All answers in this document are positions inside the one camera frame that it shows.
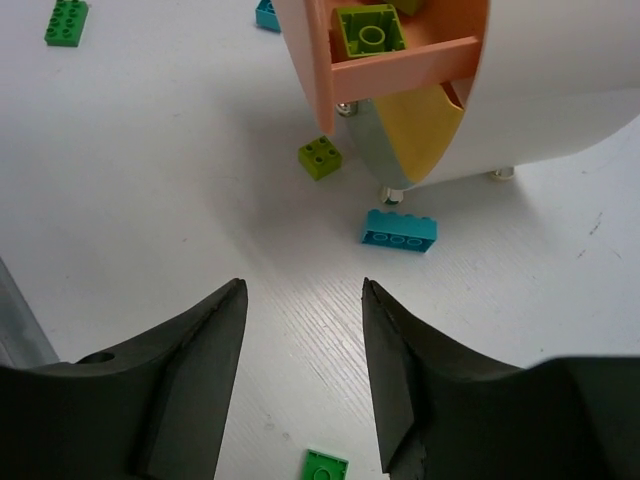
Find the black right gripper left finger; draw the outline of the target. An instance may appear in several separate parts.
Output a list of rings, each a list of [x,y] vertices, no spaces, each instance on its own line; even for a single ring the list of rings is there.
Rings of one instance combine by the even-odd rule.
[[[211,479],[243,343],[246,283],[75,363],[1,370],[5,479]]]

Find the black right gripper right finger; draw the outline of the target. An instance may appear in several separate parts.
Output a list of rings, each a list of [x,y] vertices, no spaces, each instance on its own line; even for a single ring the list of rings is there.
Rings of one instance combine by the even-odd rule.
[[[392,479],[635,479],[639,360],[519,368],[428,325],[366,280],[362,318],[382,471]]]

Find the lime square lego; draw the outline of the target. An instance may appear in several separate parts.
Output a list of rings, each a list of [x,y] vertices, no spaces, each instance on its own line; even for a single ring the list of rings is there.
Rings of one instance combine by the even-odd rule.
[[[342,166],[342,154],[326,137],[321,136],[298,149],[298,160],[314,181]]]
[[[334,8],[331,34],[335,62],[402,51],[407,41],[391,4]]]

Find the yellow drawer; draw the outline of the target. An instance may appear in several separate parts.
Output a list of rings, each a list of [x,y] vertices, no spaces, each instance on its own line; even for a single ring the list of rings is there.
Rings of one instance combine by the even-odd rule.
[[[423,181],[459,128],[464,106],[450,83],[421,87],[374,100],[402,173]]]

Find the lime square lego front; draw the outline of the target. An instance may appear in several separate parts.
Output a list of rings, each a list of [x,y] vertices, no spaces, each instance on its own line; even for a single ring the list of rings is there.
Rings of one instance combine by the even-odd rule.
[[[402,51],[407,41],[391,4],[334,8],[331,34],[335,62]]]

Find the dark green long lego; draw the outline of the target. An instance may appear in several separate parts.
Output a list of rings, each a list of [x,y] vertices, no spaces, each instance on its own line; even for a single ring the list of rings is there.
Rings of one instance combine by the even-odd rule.
[[[45,43],[50,47],[77,48],[88,12],[85,1],[57,0],[45,31]]]

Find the lime curved lego assembly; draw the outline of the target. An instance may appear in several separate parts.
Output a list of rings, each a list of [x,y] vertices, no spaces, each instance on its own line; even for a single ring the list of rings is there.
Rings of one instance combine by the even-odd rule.
[[[422,9],[425,0],[387,0],[387,3],[405,15],[414,16]]]

